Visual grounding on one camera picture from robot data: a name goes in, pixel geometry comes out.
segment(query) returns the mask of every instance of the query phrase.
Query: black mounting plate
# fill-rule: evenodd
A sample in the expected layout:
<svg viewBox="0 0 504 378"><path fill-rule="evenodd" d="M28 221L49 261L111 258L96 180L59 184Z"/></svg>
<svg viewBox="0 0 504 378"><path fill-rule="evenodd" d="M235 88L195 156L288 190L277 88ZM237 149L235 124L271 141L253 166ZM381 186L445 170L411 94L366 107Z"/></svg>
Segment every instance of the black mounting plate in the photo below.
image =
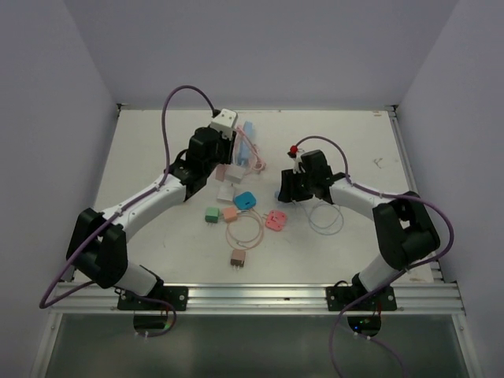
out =
<svg viewBox="0 0 504 378"><path fill-rule="evenodd" d="M357 299L351 286L326 287L325 298L329 311L341 311L346 305ZM396 311L394 289L390 286L386 287L380 293L362 301L348 311L374 311L378 302L381 303L382 311Z"/></svg>
<svg viewBox="0 0 504 378"><path fill-rule="evenodd" d="M176 311L185 311L189 289L187 286L164 286L161 290L162 300L172 305ZM119 296L117 309L121 311L156 311L165 309L163 305L140 301L132 295L126 294L124 299Z"/></svg>

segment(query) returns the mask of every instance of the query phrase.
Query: white table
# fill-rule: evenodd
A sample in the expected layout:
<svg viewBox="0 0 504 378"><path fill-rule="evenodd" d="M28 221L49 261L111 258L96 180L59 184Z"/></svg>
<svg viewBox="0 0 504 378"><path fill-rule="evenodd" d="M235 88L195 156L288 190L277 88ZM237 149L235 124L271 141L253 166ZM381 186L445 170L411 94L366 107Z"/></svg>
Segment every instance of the white table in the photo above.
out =
<svg viewBox="0 0 504 378"><path fill-rule="evenodd" d="M238 272L229 264L232 249L224 237L225 223L209 226L207 206L225 207L216 200L220 182L208 185L181 206L171 208L148 224L128 244L129 259L156 272L169 283L208 284L315 284L350 280L379 253L373 223L349 209L342 209L344 227L334 236L322 236L308 225L293 205L281 205L274 193L280 188L280 171L292 167L289 147L307 135L323 135L346 152L350 174L358 182L383 191L408 190L398 148L386 112L370 111L242 111L239 124L250 120L256 143L267 162L261 175L249 175L237 188L251 191L256 210L281 209L288 216L281 232L265 230L263 242L247 252ZM167 117L172 159L187 147L194 130L209 123L209 111L169 111ZM304 150L321 149L333 172L343 170L338 152L322 141L303 143ZM121 113L96 210L115 205L152 183L165 163L161 137L161 112L125 110ZM317 203L308 202L307 207ZM313 217L322 224L334 213L319 209ZM252 220L235 224L238 234L254 232ZM243 231L243 226L251 227ZM86 278L76 274L76 280ZM399 282L432 282L432 271L423 266Z"/></svg>

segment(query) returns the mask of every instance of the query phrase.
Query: green block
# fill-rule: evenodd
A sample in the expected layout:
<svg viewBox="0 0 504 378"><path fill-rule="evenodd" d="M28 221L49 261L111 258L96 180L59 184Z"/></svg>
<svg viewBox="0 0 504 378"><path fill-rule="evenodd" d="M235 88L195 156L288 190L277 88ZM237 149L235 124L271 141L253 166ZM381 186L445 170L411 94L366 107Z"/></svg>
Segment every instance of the green block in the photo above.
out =
<svg viewBox="0 0 504 378"><path fill-rule="evenodd" d="M217 223L219 221L220 210L217 207L207 207L205 212L205 221L208 223Z"/></svg>

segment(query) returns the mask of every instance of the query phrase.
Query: blue object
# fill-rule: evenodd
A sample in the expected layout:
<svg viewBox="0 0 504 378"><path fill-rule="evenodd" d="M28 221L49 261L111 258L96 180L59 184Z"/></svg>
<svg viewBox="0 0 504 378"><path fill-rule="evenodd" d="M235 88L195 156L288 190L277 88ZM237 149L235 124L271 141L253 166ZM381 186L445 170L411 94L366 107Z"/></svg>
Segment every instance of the blue object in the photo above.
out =
<svg viewBox="0 0 504 378"><path fill-rule="evenodd" d="M252 193L246 191L240 195L237 195L234 199L235 205L240 210L248 210L252 209L257 201Z"/></svg>
<svg viewBox="0 0 504 378"><path fill-rule="evenodd" d="M243 132L248 137L248 139L250 140L253 139L254 125L252 124L252 122L246 121L245 124L243 124ZM249 158L250 158L250 148L242 139L242 141L239 144L239 151L238 156L236 158L236 164L239 165L240 167L247 166L249 163Z"/></svg>

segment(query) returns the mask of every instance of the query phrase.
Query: robotic arm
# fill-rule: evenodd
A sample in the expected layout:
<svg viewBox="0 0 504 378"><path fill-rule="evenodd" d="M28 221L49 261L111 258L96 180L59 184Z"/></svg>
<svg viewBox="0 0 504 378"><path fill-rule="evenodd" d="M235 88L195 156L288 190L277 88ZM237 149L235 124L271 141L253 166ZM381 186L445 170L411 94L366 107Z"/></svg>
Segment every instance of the robotic arm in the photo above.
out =
<svg viewBox="0 0 504 378"><path fill-rule="evenodd" d="M84 210L77 218L67 259L93 232L113 219L72 264L102 288L116 287L138 296L165 300L162 279L128 261L126 245L143 226L202 189L217 165L231 164L237 118L231 110L215 112L210 125L195 131L187 149L149 187L100 213Z"/></svg>
<svg viewBox="0 0 504 378"><path fill-rule="evenodd" d="M320 150L305 153L293 146L288 155L295 161L295 166L282 171L279 201L304 201L315 196L352 209L375 224L380 253L354 276L351 287L335 287L331 291L336 300L333 310L340 310L377 289L398 271L407 269L414 261L439 248L439 236L421 203L404 198L384 198L358 189L360 185L347 180L345 173L332 173ZM405 196L418 197L418 194L410 191ZM365 307L363 303L355 309L367 309Z"/></svg>

